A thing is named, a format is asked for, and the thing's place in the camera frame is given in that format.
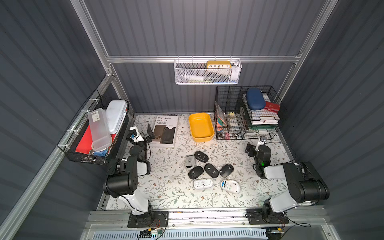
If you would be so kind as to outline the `white mouse blue accent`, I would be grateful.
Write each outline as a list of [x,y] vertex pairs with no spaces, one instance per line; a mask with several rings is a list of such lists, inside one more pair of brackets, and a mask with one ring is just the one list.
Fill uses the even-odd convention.
[[232,194],[239,194],[241,192],[241,186],[235,180],[223,180],[220,183],[220,187],[222,190]]

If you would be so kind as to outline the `grey computer mouse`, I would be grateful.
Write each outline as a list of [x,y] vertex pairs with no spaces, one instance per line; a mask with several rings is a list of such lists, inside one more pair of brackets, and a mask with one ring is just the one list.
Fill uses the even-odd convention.
[[187,169],[192,169],[196,167],[196,159],[194,155],[188,155],[186,156],[185,160],[185,167]]

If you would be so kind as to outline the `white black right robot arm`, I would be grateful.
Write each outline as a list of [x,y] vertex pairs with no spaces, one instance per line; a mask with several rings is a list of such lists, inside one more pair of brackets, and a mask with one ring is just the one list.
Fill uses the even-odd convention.
[[253,168],[262,180],[285,180],[288,189],[267,199],[261,211],[267,220],[271,216],[283,217],[284,213],[303,203],[311,205],[327,200],[330,190],[310,162],[271,165],[272,150],[266,145],[247,144],[245,153],[254,158]]

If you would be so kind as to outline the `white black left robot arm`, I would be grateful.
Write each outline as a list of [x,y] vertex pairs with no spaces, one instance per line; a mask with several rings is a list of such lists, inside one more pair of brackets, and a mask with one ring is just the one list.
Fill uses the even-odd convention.
[[124,159],[115,159],[109,164],[103,191],[107,196],[127,203],[132,215],[137,218],[149,218],[152,216],[151,203],[137,190],[139,177],[151,172],[148,140],[143,133],[134,134],[132,130],[128,140],[133,144],[129,150],[130,155]]

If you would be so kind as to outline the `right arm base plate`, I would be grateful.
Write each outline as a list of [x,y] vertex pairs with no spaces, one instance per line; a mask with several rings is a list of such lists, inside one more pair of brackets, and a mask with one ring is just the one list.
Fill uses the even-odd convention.
[[250,225],[282,225],[289,223],[288,218],[283,213],[268,212],[261,209],[247,209],[245,214]]

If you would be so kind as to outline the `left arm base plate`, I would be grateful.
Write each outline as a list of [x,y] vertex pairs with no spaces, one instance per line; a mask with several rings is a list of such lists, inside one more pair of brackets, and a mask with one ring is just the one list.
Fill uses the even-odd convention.
[[168,211],[152,211],[138,216],[130,214],[127,228],[165,228],[168,221]]

